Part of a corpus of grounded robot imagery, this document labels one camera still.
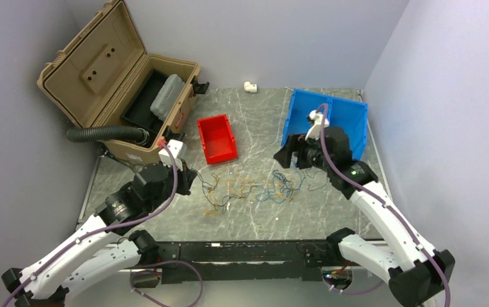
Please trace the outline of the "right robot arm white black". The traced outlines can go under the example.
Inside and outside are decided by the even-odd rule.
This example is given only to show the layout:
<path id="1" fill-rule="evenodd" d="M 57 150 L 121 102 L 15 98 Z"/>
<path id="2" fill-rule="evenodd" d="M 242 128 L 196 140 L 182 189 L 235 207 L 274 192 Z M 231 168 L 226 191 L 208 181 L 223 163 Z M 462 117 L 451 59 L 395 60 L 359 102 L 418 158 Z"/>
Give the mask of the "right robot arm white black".
<path id="1" fill-rule="evenodd" d="M 327 127 L 318 137 L 290 134 L 274 159 L 283 167 L 317 168 L 330 184 L 373 223 L 389 247 L 384 251 L 349 228 L 326 238 L 325 256 L 332 265 L 355 262 L 388 284 L 402 306 L 419 306 L 440 292 L 451 303 L 449 279 L 454 256 L 438 250 L 408 222 L 363 161 L 353 158 L 349 137 L 340 127 Z"/>

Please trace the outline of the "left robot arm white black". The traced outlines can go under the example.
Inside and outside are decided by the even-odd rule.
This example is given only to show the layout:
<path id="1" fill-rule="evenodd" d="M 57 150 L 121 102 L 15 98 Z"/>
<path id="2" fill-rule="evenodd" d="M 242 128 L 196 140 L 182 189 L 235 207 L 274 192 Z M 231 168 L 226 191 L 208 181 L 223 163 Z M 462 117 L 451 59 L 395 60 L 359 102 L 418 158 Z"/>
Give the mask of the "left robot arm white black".
<path id="1" fill-rule="evenodd" d="M 71 298 L 121 269 L 151 267 L 159 245 L 137 225 L 159 215 L 176 194 L 187 196 L 198 173 L 161 163 L 149 164 L 103 203 L 69 238 L 23 269 L 1 279 L 9 296 L 3 305 L 64 306 Z"/>

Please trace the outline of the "white pipe elbow fitting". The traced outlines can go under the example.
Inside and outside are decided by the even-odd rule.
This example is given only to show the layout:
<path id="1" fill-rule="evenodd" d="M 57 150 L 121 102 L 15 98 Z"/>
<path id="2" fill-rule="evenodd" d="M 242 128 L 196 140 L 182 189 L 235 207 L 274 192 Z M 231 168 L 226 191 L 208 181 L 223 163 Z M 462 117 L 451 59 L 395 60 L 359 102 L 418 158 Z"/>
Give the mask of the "white pipe elbow fitting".
<path id="1" fill-rule="evenodd" d="M 249 81 L 246 81 L 243 83 L 243 88 L 244 88 L 245 92 L 247 92 L 247 93 L 257 93 L 258 92 L 257 84 L 251 83 Z"/>

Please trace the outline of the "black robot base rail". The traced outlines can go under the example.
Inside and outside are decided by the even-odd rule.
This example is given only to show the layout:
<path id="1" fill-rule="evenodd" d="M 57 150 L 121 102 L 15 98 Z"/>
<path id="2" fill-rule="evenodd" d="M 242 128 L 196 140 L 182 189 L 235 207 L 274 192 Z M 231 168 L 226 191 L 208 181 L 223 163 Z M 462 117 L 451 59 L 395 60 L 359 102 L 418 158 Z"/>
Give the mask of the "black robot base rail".
<path id="1" fill-rule="evenodd" d="M 330 254 L 326 240 L 156 241 L 146 230 L 127 240 L 137 245 L 135 269 L 154 269 L 163 284 L 196 281 L 341 278 L 352 263 Z"/>

